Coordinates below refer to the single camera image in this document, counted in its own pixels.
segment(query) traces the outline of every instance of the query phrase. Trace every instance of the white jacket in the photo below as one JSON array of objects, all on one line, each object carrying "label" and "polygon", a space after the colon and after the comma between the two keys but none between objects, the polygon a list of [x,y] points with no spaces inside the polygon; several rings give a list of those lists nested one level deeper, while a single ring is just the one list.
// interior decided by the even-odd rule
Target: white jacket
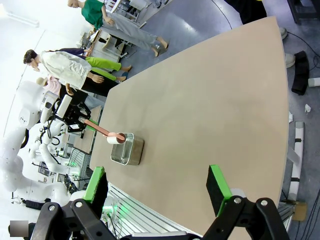
[{"label": "white jacket", "polygon": [[83,87],[92,68],[86,60],[64,51],[43,51],[39,60],[50,75],[76,89]]}]

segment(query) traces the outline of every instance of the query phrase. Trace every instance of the metal container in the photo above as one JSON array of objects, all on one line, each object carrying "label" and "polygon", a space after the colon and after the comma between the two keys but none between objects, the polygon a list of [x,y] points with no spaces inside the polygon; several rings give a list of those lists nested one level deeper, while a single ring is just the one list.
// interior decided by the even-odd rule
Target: metal container
[{"label": "metal container", "polygon": [[125,142],[114,144],[111,160],[121,165],[139,165],[145,141],[133,133],[124,133]]}]

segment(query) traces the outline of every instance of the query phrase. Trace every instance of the person in green shirt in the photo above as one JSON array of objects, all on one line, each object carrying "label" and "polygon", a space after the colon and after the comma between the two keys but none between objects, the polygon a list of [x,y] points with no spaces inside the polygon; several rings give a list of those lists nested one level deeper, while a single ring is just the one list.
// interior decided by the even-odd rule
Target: person in green shirt
[{"label": "person in green shirt", "polygon": [[101,29],[142,49],[152,50],[156,57],[159,55],[159,50],[155,46],[156,41],[160,42],[165,49],[168,47],[168,43],[162,37],[140,29],[128,18],[117,13],[107,13],[103,2],[68,0],[68,6],[81,8],[81,14],[85,20],[96,29]]}]

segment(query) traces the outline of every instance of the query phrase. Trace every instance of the dark hair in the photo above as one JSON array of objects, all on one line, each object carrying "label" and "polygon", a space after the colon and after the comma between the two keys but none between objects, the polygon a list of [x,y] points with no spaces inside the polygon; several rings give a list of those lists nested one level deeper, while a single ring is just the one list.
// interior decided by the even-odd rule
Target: dark hair
[{"label": "dark hair", "polygon": [[31,59],[35,59],[38,56],[35,51],[32,49],[26,51],[24,57],[23,57],[23,63],[24,64],[29,64],[31,63]]}]

